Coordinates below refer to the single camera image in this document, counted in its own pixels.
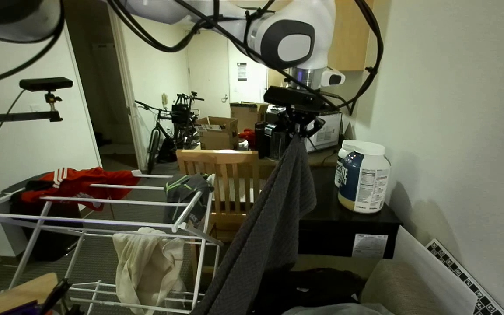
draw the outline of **clothes drying rack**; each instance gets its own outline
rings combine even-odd
[[[142,178],[170,178],[170,175],[146,175],[141,172],[136,172],[136,177]],[[215,179],[215,174],[211,174],[207,181],[209,184],[213,185]],[[114,189],[114,188],[124,188],[124,189],[141,189],[141,190],[152,190],[152,191],[162,191],[163,187],[157,186],[140,186],[140,185],[112,185],[112,184],[92,184],[92,187],[102,187],[104,189]],[[16,193],[10,193],[0,198],[0,204],[8,201],[11,196]],[[198,257],[198,267],[196,271],[196,279],[193,292],[190,291],[170,291],[170,294],[164,301],[170,302],[170,305],[176,305],[177,307],[155,307],[148,305],[137,305],[137,304],[129,304],[122,303],[120,301],[103,301],[98,299],[98,295],[115,295],[116,285],[112,283],[103,283],[101,280],[97,280],[89,283],[74,283],[70,288],[70,300],[72,302],[80,302],[80,303],[89,303],[89,307],[87,310],[87,315],[90,315],[94,305],[112,305],[118,307],[128,307],[128,308],[140,308],[143,310],[154,310],[161,312],[172,312],[179,314],[188,314],[191,312],[191,309],[194,309],[196,303],[198,303],[199,299],[204,295],[199,292],[200,289],[200,281],[202,278],[203,271],[203,257],[205,253],[206,246],[216,246],[216,254],[215,261],[213,266],[213,276],[215,277],[215,273],[217,270],[217,266],[219,263],[219,253],[220,248],[223,243],[207,234],[207,228],[210,218],[211,204],[213,198],[213,192],[209,193],[207,206],[206,206],[206,214],[204,217],[203,229],[198,229],[193,227],[192,225],[188,225],[185,220],[192,211],[192,208],[198,202],[200,197],[202,196],[202,192],[198,191],[192,197],[189,203],[180,203],[180,202],[156,202],[156,201],[137,201],[137,200],[124,200],[124,199],[92,199],[92,198],[76,198],[76,197],[40,197],[40,200],[46,201],[44,207],[42,208],[42,212],[40,215],[20,215],[20,214],[10,214],[10,213],[0,213],[0,223],[8,223],[14,224],[21,227],[32,228],[32,236],[28,241],[28,245],[24,250],[22,259],[18,264],[17,271],[14,274],[14,277],[10,283],[9,289],[18,285],[18,281],[26,267],[26,263],[32,254],[32,249],[38,239],[38,235],[40,231],[52,231],[58,233],[65,233],[67,235],[75,235],[78,236],[78,242],[76,248],[73,252],[71,262],[66,271],[65,278],[69,278],[74,269],[76,260],[81,251],[81,247],[86,237],[105,237],[111,238],[114,233],[124,233],[130,235],[150,235],[156,237],[154,234],[146,234],[146,233],[138,233],[137,231],[120,231],[115,230],[114,226],[122,226],[122,227],[134,227],[138,229],[140,227],[150,227],[156,229],[168,229],[169,233],[163,234],[160,237],[163,238],[180,238],[184,239],[186,244],[190,245],[198,245],[199,246],[199,257]],[[150,223],[150,222],[137,222],[137,221],[119,221],[119,220],[100,220],[100,219],[79,219],[79,218],[70,218],[70,217],[48,217],[48,211],[53,202],[100,202],[100,203],[112,203],[112,204],[124,204],[124,205],[144,205],[144,206],[178,206],[184,207],[184,210],[180,214],[180,216],[176,219],[176,222],[169,223]],[[35,220],[36,222],[29,222],[24,220]],[[88,224],[103,224],[110,226],[110,229],[102,229],[102,228],[87,228],[87,227],[57,227],[52,225],[46,225],[48,221],[60,221],[67,223],[88,223]],[[83,299],[79,297],[73,297],[73,293],[82,292],[82,293],[92,293],[91,299]]]

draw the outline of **notice sign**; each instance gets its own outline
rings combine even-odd
[[[356,234],[351,257],[382,259],[388,235]]]
[[[246,81],[246,62],[238,62],[236,64],[238,68],[238,81]]]

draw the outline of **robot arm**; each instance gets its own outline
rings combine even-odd
[[[215,15],[214,0],[184,1],[206,16]],[[158,22],[174,24],[187,16],[193,22],[200,20],[174,0],[120,2],[130,13]],[[250,21],[246,9],[227,0],[218,4],[218,15],[230,18],[218,24],[260,54],[267,66],[290,68],[290,75],[314,89],[344,82],[343,74],[327,67],[336,19],[334,1],[293,1],[276,13],[266,12]],[[0,38],[15,42],[44,40],[56,28],[59,16],[58,0],[0,0]]]

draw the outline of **door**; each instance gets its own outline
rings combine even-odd
[[[200,117],[230,117],[228,40],[213,32],[200,31],[188,45],[190,90],[205,101],[196,101]]]

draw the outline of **gray towel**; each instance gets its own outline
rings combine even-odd
[[[298,255],[298,220],[316,195],[304,141],[295,137],[236,233],[192,315],[248,313],[262,274],[292,266]]]

